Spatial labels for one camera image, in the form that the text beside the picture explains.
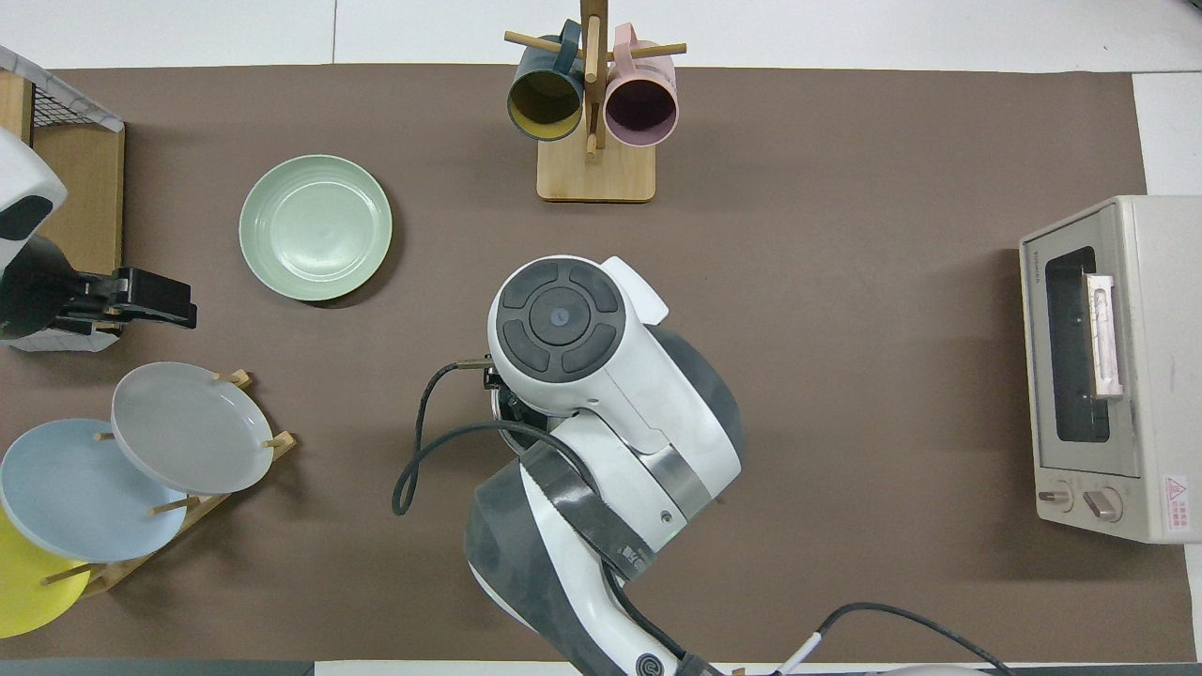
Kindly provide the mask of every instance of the plate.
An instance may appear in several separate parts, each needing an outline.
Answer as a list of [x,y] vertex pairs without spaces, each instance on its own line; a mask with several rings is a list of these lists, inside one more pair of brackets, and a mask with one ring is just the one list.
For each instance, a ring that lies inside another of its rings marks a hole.
[[238,241],[269,289],[328,301],[359,287],[383,262],[392,210],[376,179],[355,162],[304,155],[276,165],[250,189]]
[[42,579],[82,563],[30,542],[0,509],[0,639],[32,631],[66,612],[91,576],[84,573],[44,587]]
[[200,496],[233,493],[267,474],[272,428],[258,405],[212,370],[156,362],[125,374],[113,391],[113,434],[147,475]]
[[139,472],[113,440],[94,438],[109,431],[101,420],[55,420],[8,447],[0,502],[31,542],[64,558],[111,563],[155,552],[179,532],[186,510],[147,510],[184,494]]

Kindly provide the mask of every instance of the yellow plate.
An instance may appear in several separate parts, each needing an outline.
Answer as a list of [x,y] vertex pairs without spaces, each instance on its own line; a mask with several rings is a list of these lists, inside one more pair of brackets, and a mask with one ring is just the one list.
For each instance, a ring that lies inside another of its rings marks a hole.
[[42,586],[42,579],[83,562],[40,548],[0,509],[0,639],[32,631],[66,612],[91,577],[84,573]]

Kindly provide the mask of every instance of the dark green mug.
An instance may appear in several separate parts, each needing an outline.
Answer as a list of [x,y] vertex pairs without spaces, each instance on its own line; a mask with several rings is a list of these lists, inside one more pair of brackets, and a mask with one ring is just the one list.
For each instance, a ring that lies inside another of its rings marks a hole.
[[554,54],[526,47],[518,72],[510,85],[510,119],[522,134],[536,141],[555,141],[576,130],[583,117],[584,63],[576,58],[581,46],[581,24],[567,19]]

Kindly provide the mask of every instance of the mug handle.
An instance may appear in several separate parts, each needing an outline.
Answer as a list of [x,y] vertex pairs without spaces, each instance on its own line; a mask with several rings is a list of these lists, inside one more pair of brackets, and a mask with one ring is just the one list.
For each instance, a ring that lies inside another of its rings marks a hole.
[[635,59],[630,55],[638,37],[635,35],[635,26],[626,22],[614,29],[613,64],[618,66],[618,75],[635,75]]
[[559,31],[559,55],[555,57],[555,72],[567,73],[576,61],[576,53],[581,48],[581,24],[567,19],[564,22],[564,30]]

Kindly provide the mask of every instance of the wooden mug rack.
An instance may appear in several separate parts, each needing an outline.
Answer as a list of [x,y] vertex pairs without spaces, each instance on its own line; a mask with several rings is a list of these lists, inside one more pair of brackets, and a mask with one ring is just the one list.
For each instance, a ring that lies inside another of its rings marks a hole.
[[[538,196],[548,202],[648,202],[655,196],[655,148],[607,143],[601,106],[609,61],[608,0],[581,0],[584,60],[584,115],[576,131],[559,141],[538,142]],[[559,43],[506,31],[505,40],[559,52]],[[683,42],[635,49],[633,58],[684,54]]]

